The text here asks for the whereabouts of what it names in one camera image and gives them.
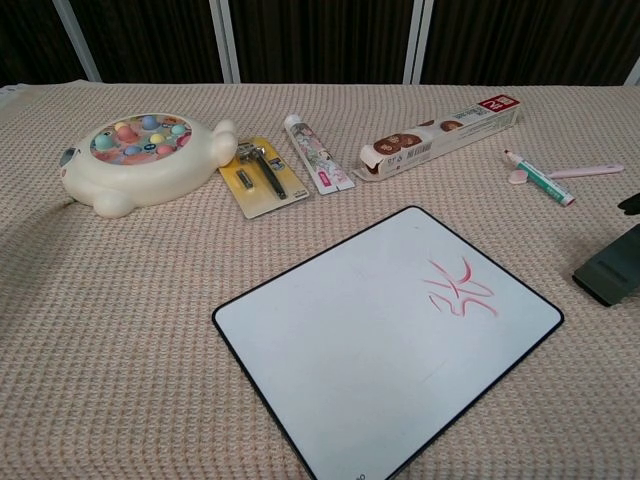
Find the black whiteboard border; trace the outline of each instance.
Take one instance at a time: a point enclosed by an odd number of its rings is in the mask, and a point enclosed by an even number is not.
[[[242,361],[242,359],[240,358],[240,356],[238,355],[238,353],[236,352],[235,348],[233,348],[233,345],[231,344],[231,342],[229,341],[229,339],[227,338],[227,336],[224,334],[224,331],[222,330],[222,327],[218,324],[218,321],[216,320],[216,313],[218,312],[218,310],[221,310],[222,308],[226,307],[227,305],[235,302],[236,300],[239,300],[240,298],[244,297],[245,295],[249,295],[250,293],[252,293],[255,290],[258,290],[259,288],[262,288],[263,286],[267,285],[268,283],[273,282],[274,280],[287,275],[289,272],[291,272],[292,270],[295,270],[296,268],[299,268],[301,266],[303,266],[305,263],[310,262],[311,260],[314,260],[315,258],[324,255],[325,253],[329,252],[330,250],[333,250],[334,248],[342,245],[343,243],[349,242],[350,240],[352,240],[353,238],[357,237],[358,235],[361,235],[362,233],[366,232],[367,230],[370,230],[374,227],[376,227],[377,225],[386,222],[387,220],[395,217],[396,215],[400,215],[401,213],[405,212],[406,210],[410,210],[410,209],[417,209],[420,212],[422,212],[423,214],[427,215],[428,217],[430,217],[432,220],[435,220],[441,227],[444,227],[446,230],[448,230],[450,233],[452,233],[453,235],[455,235],[456,237],[458,237],[460,240],[462,240],[465,244],[467,244],[469,247],[471,247],[473,250],[475,250],[476,252],[478,252],[480,255],[482,255],[484,258],[486,258],[487,260],[489,260],[491,263],[493,263],[495,266],[497,266],[500,270],[502,270],[504,273],[506,273],[508,276],[510,276],[511,278],[513,278],[515,281],[517,281],[518,283],[520,283],[522,286],[524,286],[527,290],[529,290],[531,293],[533,293],[535,296],[539,297],[541,300],[543,300],[544,302],[546,302],[549,306],[553,307],[559,314],[560,319],[558,320],[558,322],[549,329],[549,331],[547,333],[545,333],[536,343],[534,343],[531,348],[529,348],[527,351],[525,351],[515,362],[513,362],[513,364],[508,367],[502,374],[500,374],[493,382],[491,382],[489,384],[489,386],[487,388],[485,388],[484,390],[482,390],[473,400],[471,400],[469,402],[469,404],[464,407],[462,410],[460,410],[460,412],[455,415],[449,422],[447,422],[440,430],[438,430],[433,436],[431,436],[431,438],[429,438],[420,448],[418,448],[418,450],[416,450],[412,455],[409,456],[409,458],[407,458],[407,460],[405,460],[402,464],[400,464],[398,466],[398,468],[396,468],[388,477],[386,480],[390,480],[392,478],[394,478],[396,475],[398,475],[404,468],[406,468],[411,462],[413,462],[417,457],[420,456],[420,454],[422,454],[422,452],[424,452],[427,447],[429,447],[440,435],[442,435],[445,430],[447,430],[451,425],[453,425],[455,422],[457,422],[485,393],[487,393],[489,390],[491,390],[491,388],[493,388],[494,385],[496,385],[500,380],[502,380],[509,372],[511,372],[518,364],[520,364],[520,362],[522,362],[525,357],[527,357],[533,350],[535,350],[542,342],[544,342],[549,335],[551,335],[553,332],[556,331],[556,329],[562,325],[562,323],[564,322],[564,313],[562,313],[562,310],[560,310],[556,305],[554,305],[553,303],[551,303],[549,300],[547,300],[544,296],[542,296],[541,294],[539,294],[538,292],[536,292],[533,288],[531,288],[529,285],[527,285],[526,283],[524,283],[522,280],[520,280],[518,277],[516,277],[515,275],[513,275],[511,272],[509,272],[507,269],[505,269],[502,265],[500,265],[499,263],[495,262],[491,257],[489,257],[488,255],[486,255],[485,253],[483,253],[481,250],[479,250],[478,248],[476,248],[473,244],[471,244],[469,241],[465,240],[464,238],[462,238],[460,235],[458,235],[455,231],[453,231],[451,228],[449,228],[447,225],[445,225],[444,223],[442,223],[440,220],[438,220],[436,217],[434,217],[433,215],[431,215],[429,212],[427,212],[425,209],[423,209],[422,207],[419,207],[417,205],[408,205],[404,208],[402,208],[401,210],[398,210],[395,213],[392,213],[391,215],[388,215],[386,217],[384,217],[382,220],[379,220],[377,222],[375,222],[374,224],[364,228],[363,230],[360,230],[359,232],[354,233],[353,235],[351,235],[350,237],[345,238],[344,240],[336,243],[335,245],[321,251],[320,253],[317,253],[315,255],[313,255],[312,257],[307,258],[306,260],[302,261],[301,263],[294,265],[293,267],[285,270],[284,272],[276,275],[275,277],[272,277],[268,280],[265,280],[264,282],[262,282],[261,284],[251,288],[250,290],[247,290],[244,293],[241,293],[240,295],[238,295],[237,297],[232,298],[231,300],[228,300],[226,302],[224,302],[223,304],[219,305],[218,307],[216,307],[216,309],[213,311],[213,313],[211,314],[211,320],[214,324],[214,326],[216,327],[216,329],[218,330],[218,333],[220,334],[220,336],[222,337],[222,339],[224,340],[224,342],[226,343],[227,347],[229,348],[229,350],[231,351],[233,357],[235,358],[236,362],[238,362],[238,364],[240,365],[240,368],[242,369],[244,375],[247,377],[247,379],[249,380],[249,382],[251,383],[251,385],[253,386],[254,391],[258,394],[258,397],[260,398],[260,400],[262,401],[262,403],[264,404],[264,406],[267,408],[267,411],[269,412],[269,414],[271,415],[271,417],[275,420],[276,424],[278,425],[278,428],[280,429],[280,431],[282,432],[282,434],[284,435],[284,437],[287,439],[287,441],[289,442],[289,445],[293,448],[294,452],[296,453],[298,459],[302,462],[302,465],[304,466],[305,470],[307,471],[307,473],[309,474],[309,476],[313,479],[313,480],[318,480],[317,477],[315,476],[315,474],[313,473],[313,471],[311,470],[311,467],[309,466],[309,464],[307,463],[307,461],[305,460],[304,456],[302,455],[302,453],[300,452],[300,450],[298,450],[297,445],[295,444],[295,442],[293,441],[293,439],[291,438],[291,436],[289,435],[289,433],[287,432],[287,430],[284,428],[284,425],[282,424],[282,422],[280,421],[280,419],[278,418],[278,415],[276,415],[276,412],[273,410],[273,408],[271,407],[271,405],[269,404],[269,402],[267,401],[266,397],[263,395],[262,391],[260,390],[260,388],[258,387],[257,383],[254,381],[253,377],[251,376],[251,374],[249,373],[249,370],[247,369],[247,367],[245,366],[244,362]]]

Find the barcode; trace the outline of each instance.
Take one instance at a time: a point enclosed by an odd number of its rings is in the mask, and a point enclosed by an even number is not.
[[[431,148],[431,142],[427,143],[426,145],[422,145],[421,147],[417,147],[415,150],[412,150],[407,154],[407,160],[411,160],[416,155],[420,155],[421,153],[426,152],[430,148]]]
[[[460,120],[461,118],[464,117],[468,117],[469,115],[478,115],[479,117],[481,117],[482,115],[487,115],[489,112],[480,107],[480,106],[473,106],[473,107],[469,107],[466,110],[463,110],[461,112],[455,113],[453,116],[453,118],[456,118],[458,120]]]

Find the waffle textured fabric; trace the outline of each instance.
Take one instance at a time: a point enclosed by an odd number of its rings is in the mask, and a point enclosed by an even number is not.
[[[326,196],[282,127],[300,114],[351,170],[363,145],[498,93],[523,103],[513,128]],[[113,119],[160,111],[265,136],[314,193],[254,220],[217,172],[117,220],[72,202],[59,178],[65,148]],[[0,476],[306,478],[211,312],[413,204],[565,323],[399,478],[637,477],[640,296],[607,309],[571,274],[638,222],[617,208],[640,192],[638,112],[638,87],[42,87],[0,119]],[[625,171],[563,181],[576,197],[565,208],[510,185],[505,148],[543,171]]]

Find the dark curtain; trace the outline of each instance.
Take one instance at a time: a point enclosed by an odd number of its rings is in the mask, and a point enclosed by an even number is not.
[[[230,0],[245,83],[402,83],[413,0]]]
[[[223,81],[208,0],[70,3],[102,81]]]
[[[50,1],[0,2],[0,87],[86,79]]]
[[[421,82],[621,85],[638,57],[638,0],[436,0]]]

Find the toothpaste tube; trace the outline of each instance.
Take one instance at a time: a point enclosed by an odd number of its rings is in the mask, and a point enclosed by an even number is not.
[[[284,128],[320,195],[355,186],[342,167],[333,160],[318,136],[298,115],[285,118]]]

